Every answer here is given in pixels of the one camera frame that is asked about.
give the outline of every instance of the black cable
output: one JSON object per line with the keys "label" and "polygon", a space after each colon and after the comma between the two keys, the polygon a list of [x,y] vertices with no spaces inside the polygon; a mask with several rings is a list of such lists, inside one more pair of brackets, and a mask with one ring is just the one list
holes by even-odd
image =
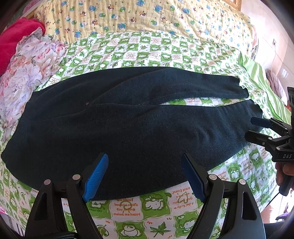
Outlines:
{"label": "black cable", "polygon": [[49,234],[41,237],[34,237],[29,239],[78,239],[78,234],[75,232],[60,232]]}
{"label": "black cable", "polygon": [[266,205],[266,207],[267,207],[268,205],[270,205],[270,203],[275,199],[275,197],[276,197],[278,194],[279,194],[279,192],[273,197],[272,200],[270,200],[270,202]]}

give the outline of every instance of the floral pillow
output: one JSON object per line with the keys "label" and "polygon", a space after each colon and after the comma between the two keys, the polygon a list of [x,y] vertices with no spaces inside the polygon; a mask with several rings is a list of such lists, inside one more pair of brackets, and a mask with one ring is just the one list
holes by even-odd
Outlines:
{"label": "floral pillow", "polygon": [[5,131],[2,140],[10,135],[33,91],[58,71],[66,52],[67,45],[42,34],[39,27],[23,37],[0,78],[0,123]]}

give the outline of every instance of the tiled wall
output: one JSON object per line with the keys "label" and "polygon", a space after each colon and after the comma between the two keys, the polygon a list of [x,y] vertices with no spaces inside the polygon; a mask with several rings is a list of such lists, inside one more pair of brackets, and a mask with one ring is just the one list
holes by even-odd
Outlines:
{"label": "tiled wall", "polygon": [[285,92],[294,87],[294,44],[274,13],[260,0],[242,0],[241,12],[251,18],[259,38],[256,61],[278,75]]}

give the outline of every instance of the human hand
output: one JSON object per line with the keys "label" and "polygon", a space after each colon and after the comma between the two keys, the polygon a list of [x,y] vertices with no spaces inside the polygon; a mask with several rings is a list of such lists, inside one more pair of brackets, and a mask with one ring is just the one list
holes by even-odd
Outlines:
{"label": "human hand", "polygon": [[275,168],[277,170],[276,182],[279,186],[283,183],[285,175],[294,176],[294,163],[276,163]]}

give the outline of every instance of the black handle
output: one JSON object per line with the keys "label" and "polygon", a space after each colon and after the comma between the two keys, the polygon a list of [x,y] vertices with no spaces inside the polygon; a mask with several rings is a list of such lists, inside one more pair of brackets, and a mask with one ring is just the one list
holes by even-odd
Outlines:
{"label": "black handle", "polygon": [[294,176],[285,175],[282,185],[279,188],[279,193],[283,196],[287,196],[290,188],[294,183]]}

